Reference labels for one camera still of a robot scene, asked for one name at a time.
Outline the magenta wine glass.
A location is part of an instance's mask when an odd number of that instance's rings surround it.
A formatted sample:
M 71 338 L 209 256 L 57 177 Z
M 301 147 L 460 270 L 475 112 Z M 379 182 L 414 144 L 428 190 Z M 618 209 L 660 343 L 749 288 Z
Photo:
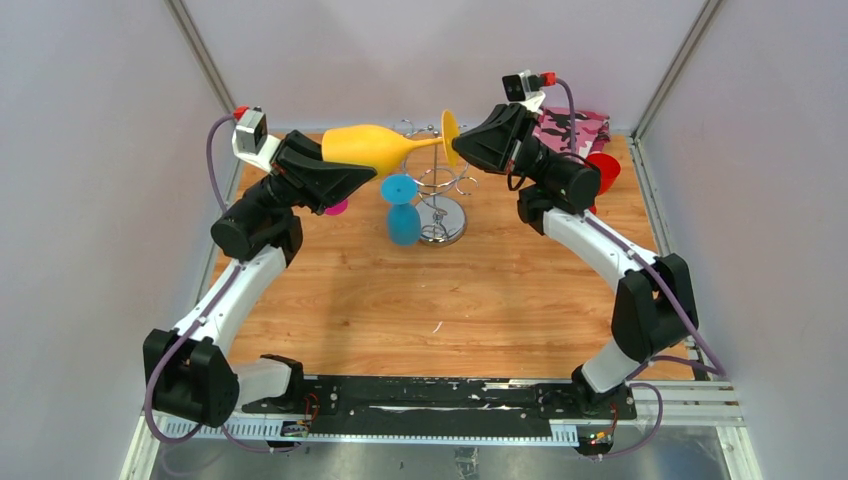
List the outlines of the magenta wine glass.
M 349 206 L 349 201 L 347 199 L 341 201 L 340 203 L 327 208 L 324 211 L 324 214 L 327 216 L 338 216 L 344 213 Z

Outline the yellow wine glass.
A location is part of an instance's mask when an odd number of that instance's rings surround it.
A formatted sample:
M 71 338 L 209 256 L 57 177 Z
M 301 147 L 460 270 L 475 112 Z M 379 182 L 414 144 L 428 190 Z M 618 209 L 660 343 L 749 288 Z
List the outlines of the yellow wine glass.
M 440 145 L 448 165 L 455 168 L 460 155 L 453 141 L 460 135 L 460 124 L 450 110 L 441 116 L 441 136 L 412 139 L 394 130 L 373 124 L 360 124 L 327 130 L 321 143 L 324 161 L 372 167 L 378 177 L 395 171 L 413 151 Z

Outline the chrome wine glass rack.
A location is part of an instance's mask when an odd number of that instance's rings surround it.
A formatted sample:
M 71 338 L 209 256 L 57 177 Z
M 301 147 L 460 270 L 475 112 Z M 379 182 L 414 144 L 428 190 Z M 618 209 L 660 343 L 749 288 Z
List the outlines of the chrome wine glass rack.
M 418 187 L 420 243 L 444 247 L 465 234 L 468 218 L 461 198 L 478 185 L 468 170 L 464 161 L 451 167 L 440 145 L 417 150 L 402 162 L 400 172 L 412 177 Z

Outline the blue wine glass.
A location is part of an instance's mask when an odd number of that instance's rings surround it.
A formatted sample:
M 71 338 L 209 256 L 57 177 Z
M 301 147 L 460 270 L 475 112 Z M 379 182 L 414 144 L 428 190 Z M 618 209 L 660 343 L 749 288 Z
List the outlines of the blue wine glass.
M 406 174 L 394 174 L 383 180 L 380 189 L 390 204 L 386 224 L 390 240 L 400 246 L 411 246 L 420 237 L 421 220 L 412 200 L 418 196 L 418 185 Z

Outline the red wine glass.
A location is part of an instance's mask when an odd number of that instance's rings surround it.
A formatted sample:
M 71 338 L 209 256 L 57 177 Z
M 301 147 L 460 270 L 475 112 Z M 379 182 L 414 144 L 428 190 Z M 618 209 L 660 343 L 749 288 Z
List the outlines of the red wine glass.
M 614 185 L 621 173 L 621 164 L 614 156 L 598 151 L 590 153 L 586 162 L 600 173 L 600 188 L 597 194 L 597 197 L 600 197 Z

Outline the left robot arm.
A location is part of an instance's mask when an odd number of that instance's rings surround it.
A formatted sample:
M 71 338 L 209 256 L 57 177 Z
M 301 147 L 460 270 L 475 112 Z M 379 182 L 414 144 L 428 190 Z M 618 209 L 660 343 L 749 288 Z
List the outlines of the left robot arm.
M 234 155 L 265 175 L 213 224 L 214 243 L 230 263 L 198 304 L 171 329 L 152 330 L 143 342 L 146 387 L 143 412 L 150 430 L 166 435 L 161 412 L 202 427 L 221 427 L 243 406 L 268 400 L 283 413 L 305 403 L 303 366 L 279 355 L 237 367 L 228 352 L 241 326 L 271 283 L 303 244 L 295 209 L 320 215 L 366 182 L 397 166 L 391 154 L 369 144 L 361 127 L 327 131 L 316 142 L 293 130 L 235 132 Z

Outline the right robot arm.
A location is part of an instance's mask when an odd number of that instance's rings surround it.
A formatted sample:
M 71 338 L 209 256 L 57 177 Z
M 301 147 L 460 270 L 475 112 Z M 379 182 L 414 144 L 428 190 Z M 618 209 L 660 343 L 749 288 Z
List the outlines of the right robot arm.
M 592 213 L 600 168 L 546 145 L 535 133 L 539 120 L 522 103 L 498 104 L 465 132 L 444 124 L 444 148 L 483 172 L 505 176 L 518 194 L 521 221 L 576 254 L 613 291 L 611 338 L 571 375 L 572 406 L 592 418 L 656 354 L 697 333 L 690 269 L 681 256 L 642 248 Z

